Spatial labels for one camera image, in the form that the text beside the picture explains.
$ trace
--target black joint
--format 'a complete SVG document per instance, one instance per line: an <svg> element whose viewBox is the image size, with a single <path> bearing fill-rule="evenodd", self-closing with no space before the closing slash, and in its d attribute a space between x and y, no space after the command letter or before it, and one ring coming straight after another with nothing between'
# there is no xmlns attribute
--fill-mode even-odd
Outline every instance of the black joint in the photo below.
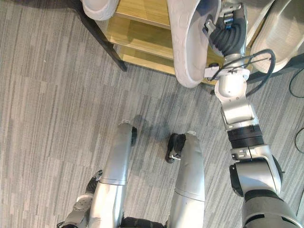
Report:
<svg viewBox="0 0 304 228"><path fill-rule="evenodd" d="M231 187L233 189L233 191L238 195L243 197L243 190L241 187L241 183L239 182L239 178L238 178L238 171L237 171L237 167L235 164L230 165L229 167L229 171L230 171L230 181L231 181Z"/></svg>
<svg viewBox="0 0 304 228"><path fill-rule="evenodd" d="M120 227L124 228L164 228L161 223L151 222L146 219L126 217L122 219Z"/></svg>
<svg viewBox="0 0 304 228"><path fill-rule="evenodd" d="M277 194L275 194L271 190L251 190L246 192L245 194L245 202L247 202L250 199L253 199L255 197L271 197L271 198L276 198L281 201L283 201L280 197L278 197Z"/></svg>
<svg viewBox="0 0 304 228"><path fill-rule="evenodd" d="M211 33L210 39L224 56L239 53L246 42L246 20L244 7L233 12L230 29L225 28L224 18L218 18L217 28Z"/></svg>
<svg viewBox="0 0 304 228"><path fill-rule="evenodd" d="M263 134L259 125L241 127L227 133L233 149L264 144Z"/></svg>

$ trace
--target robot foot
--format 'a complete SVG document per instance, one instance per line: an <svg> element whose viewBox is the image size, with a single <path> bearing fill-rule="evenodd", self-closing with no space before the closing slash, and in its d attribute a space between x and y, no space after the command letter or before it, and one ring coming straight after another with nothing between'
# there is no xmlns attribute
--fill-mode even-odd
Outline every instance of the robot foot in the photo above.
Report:
<svg viewBox="0 0 304 228"><path fill-rule="evenodd" d="M168 141L168 149L165 160L167 163L173 163L176 159L181 159L181 151L186 141L185 134L173 133Z"/></svg>

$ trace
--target silver metal casing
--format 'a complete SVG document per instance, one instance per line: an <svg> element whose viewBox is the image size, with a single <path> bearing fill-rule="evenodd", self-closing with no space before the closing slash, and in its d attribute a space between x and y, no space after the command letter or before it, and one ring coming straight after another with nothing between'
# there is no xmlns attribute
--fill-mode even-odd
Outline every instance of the silver metal casing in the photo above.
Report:
<svg viewBox="0 0 304 228"><path fill-rule="evenodd" d="M203 154L199 143L195 133L186 133L168 228L203 227L205 181Z"/></svg>
<svg viewBox="0 0 304 228"><path fill-rule="evenodd" d="M132 126L118 126L90 211L89 228L119 227L123 217Z"/></svg>

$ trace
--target white object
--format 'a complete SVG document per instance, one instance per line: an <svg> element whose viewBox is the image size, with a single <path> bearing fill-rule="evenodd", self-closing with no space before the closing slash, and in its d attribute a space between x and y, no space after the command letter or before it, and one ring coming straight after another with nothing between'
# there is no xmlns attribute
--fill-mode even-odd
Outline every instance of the white object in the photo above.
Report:
<svg viewBox="0 0 304 228"><path fill-rule="evenodd" d="M282 69L304 41L303 8L303 0L276 0L261 32L253 43L251 54L266 48L273 50L276 58L273 72ZM253 64L263 73L267 73L269 65L270 60Z"/></svg>
<svg viewBox="0 0 304 228"><path fill-rule="evenodd" d="M216 21L220 0L167 0L171 24L175 75L185 87L204 78L208 38L202 32L208 15Z"/></svg>
<svg viewBox="0 0 304 228"><path fill-rule="evenodd" d="M113 16L119 0L82 0L85 14L94 20L108 20Z"/></svg>
<svg viewBox="0 0 304 228"><path fill-rule="evenodd" d="M212 78L218 70L219 66L205 68L204 78Z"/></svg>

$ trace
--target robot leg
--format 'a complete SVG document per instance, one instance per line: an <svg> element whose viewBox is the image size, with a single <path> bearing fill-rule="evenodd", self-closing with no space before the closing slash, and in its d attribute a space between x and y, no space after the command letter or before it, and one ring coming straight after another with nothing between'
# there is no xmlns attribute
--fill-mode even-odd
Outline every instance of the robot leg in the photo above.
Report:
<svg viewBox="0 0 304 228"><path fill-rule="evenodd" d="M204 164L200 142L194 132L173 134L167 161L180 159L167 228L202 228L204 219Z"/></svg>

